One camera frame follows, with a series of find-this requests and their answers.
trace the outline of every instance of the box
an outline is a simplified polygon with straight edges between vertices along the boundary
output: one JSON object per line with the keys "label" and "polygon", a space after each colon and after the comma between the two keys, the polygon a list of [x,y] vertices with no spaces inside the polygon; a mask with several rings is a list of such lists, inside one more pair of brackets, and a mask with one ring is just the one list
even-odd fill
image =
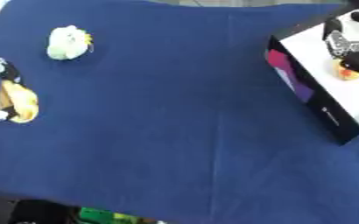
{"label": "box", "polygon": [[359,136],[359,79],[337,77],[333,59],[322,39],[324,23],[338,17],[344,37],[359,41],[359,23],[344,6],[271,36],[265,54],[269,64],[342,144]]}

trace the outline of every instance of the green object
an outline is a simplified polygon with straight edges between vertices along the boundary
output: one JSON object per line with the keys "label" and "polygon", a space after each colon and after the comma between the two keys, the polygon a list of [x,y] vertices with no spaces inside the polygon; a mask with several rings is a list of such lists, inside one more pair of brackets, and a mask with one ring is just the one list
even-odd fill
{"label": "green object", "polygon": [[137,224],[138,217],[83,207],[79,212],[79,224]]}

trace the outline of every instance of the table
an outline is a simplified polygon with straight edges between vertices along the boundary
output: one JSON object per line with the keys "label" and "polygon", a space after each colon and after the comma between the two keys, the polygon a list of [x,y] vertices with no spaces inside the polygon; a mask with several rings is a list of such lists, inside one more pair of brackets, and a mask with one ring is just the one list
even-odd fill
{"label": "table", "polygon": [[[271,33],[335,7],[11,1],[0,56],[41,111],[0,122],[0,193],[175,223],[359,223],[359,139],[339,146],[264,61]],[[65,25],[95,51],[49,60]]]}

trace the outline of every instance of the black box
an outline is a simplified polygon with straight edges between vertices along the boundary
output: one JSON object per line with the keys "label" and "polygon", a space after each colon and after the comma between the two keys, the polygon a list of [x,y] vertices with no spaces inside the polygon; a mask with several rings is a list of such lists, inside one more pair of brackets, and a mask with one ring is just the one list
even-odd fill
{"label": "black box", "polygon": [[341,80],[322,39],[324,23],[338,17],[343,34],[359,41],[359,23],[350,17],[352,6],[314,18],[271,36],[266,59],[290,89],[345,144],[359,136],[359,79]]}

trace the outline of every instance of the green plush toy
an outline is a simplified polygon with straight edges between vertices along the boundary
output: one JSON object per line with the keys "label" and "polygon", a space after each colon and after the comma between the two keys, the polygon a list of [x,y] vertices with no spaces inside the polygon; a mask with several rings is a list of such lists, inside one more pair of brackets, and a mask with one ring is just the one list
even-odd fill
{"label": "green plush toy", "polygon": [[72,60],[92,46],[92,37],[74,25],[59,27],[52,31],[47,55],[53,60]]}

